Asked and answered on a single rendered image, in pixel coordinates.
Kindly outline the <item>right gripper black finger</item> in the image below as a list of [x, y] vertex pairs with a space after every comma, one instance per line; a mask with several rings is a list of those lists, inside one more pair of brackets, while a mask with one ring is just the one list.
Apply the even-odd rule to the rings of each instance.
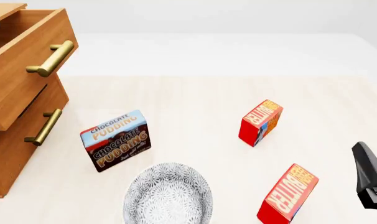
[[377, 187], [377, 157], [363, 141], [352, 147], [356, 165], [358, 193]]

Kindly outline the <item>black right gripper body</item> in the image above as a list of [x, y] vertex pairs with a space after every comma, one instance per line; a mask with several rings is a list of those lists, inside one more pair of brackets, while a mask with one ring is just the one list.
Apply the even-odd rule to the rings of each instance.
[[377, 184], [357, 190], [357, 196], [365, 209], [377, 210]]

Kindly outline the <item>red butter box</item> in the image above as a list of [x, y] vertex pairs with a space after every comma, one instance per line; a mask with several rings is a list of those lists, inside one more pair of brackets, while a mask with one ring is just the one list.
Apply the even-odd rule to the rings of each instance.
[[257, 217], [263, 224], [290, 224], [319, 179], [293, 164], [263, 200]]
[[254, 147], [277, 126], [282, 111], [282, 106], [264, 100], [243, 117], [238, 137]]

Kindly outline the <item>closed wooden drawer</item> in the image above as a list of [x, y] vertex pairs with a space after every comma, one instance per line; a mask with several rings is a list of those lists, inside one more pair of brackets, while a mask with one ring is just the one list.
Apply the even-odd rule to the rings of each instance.
[[48, 119], [43, 117], [43, 113], [63, 110], [68, 101], [59, 77], [55, 76], [23, 115], [8, 130], [0, 131], [0, 198], [7, 195], [38, 147], [24, 142], [24, 138], [37, 135]]

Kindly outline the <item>open wooden drawer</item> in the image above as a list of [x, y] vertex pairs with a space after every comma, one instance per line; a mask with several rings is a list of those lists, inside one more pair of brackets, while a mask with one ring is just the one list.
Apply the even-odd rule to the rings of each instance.
[[[47, 78], [26, 72], [53, 51], [52, 44], [74, 43], [73, 50]], [[7, 130], [78, 48], [66, 9], [21, 9], [0, 22], [0, 130]]]

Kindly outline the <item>patterned grey white bowl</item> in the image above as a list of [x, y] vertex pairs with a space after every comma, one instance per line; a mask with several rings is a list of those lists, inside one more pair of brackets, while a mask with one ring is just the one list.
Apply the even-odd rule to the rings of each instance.
[[212, 212], [208, 182], [194, 168], [176, 162], [142, 171], [123, 203], [125, 224], [209, 224]]

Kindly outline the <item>chocolate pudding box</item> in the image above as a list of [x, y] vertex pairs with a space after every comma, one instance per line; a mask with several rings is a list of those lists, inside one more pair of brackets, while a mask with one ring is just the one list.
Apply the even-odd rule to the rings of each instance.
[[151, 148], [147, 121], [139, 110], [84, 130], [80, 137], [99, 173]]

